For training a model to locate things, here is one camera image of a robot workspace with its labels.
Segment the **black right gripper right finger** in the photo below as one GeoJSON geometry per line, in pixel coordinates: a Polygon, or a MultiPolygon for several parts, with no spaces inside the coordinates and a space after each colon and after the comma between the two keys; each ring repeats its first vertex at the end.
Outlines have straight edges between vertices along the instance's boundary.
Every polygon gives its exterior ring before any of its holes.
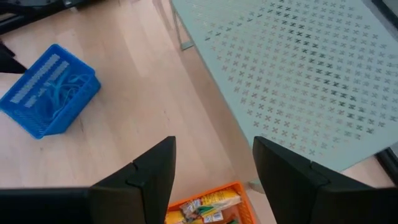
{"type": "Polygon", "coordinates": [[[374,188],[262,136],[256,170],[277,224],[398,224],[398,188],[374,188]]]}

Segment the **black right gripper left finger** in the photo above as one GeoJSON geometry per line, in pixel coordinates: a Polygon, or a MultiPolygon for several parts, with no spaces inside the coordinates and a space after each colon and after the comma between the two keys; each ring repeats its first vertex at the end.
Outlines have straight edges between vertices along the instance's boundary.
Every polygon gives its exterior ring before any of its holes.
{"type": "Polygon", "coordinates": [[[91,186],[0,189],[0,224],[164,224],[175,166],[168,136],[91,186]]]}

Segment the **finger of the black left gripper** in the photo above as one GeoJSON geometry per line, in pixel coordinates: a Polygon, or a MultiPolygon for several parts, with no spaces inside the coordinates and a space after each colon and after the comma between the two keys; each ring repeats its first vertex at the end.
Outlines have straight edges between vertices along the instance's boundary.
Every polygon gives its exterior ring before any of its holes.
{"type": "Polygon", "coordinates": [[[0,39],[0,73],[22,74],[27,70],[14,57],[15,53],[7,48],[0,39]]]}

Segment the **orange plastic basket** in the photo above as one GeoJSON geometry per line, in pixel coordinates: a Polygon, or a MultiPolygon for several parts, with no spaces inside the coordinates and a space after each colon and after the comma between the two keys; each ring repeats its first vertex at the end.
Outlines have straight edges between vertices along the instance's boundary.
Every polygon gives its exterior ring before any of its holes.
{"type": "Polygon", "coordinates": [[[224,216],[224,220],[221,222],[213,222],[209,224],[257,224],[256,219],[254,217],[254,212],[249,203],[249,198],[245,192],[243,184],[240,182],[231,182],[228,184],[224,184],[222,186],[206,190],[200,194],[193,195],[189,198],[183,199],[179,202],[174,202],[169,205],[167,212],[180,210],[180,206],[188,201],[200,199],[202,196],[207,194],[217,192],[219,190],[233,189],[241,196],[241,203],[230,206],[228,208],[220,209],[224,216]]]}

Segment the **blue plastic basket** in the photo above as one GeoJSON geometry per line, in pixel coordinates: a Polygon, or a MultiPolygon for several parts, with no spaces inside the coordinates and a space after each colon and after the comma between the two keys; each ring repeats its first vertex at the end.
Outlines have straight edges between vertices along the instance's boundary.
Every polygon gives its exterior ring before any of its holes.
{"type": "Polygon", "coordinates": [[[100,88],[101,83],[93,68],[67,49],[53,44],[0,98],[0,110],[31,136],[41,139],[64,133],[100,88]],[[66,70],[75,74],[88,74],[89,80],[66,102],[53,121],[45,122],[35,114],[34,107],[45,95],[49,82],[55,81],[66,70]]]}

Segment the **beige table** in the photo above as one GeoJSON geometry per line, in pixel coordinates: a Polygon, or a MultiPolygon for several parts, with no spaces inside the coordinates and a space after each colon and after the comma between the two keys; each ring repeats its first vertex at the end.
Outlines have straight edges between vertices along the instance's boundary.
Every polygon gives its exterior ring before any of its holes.
{"type": "Polygon", "coordinates": [[[170,0],[228,107],[228,154],[261,191],[253,139],[267,138],[373,187],[398,146],[398,30],[371,0],[170,0]]]}

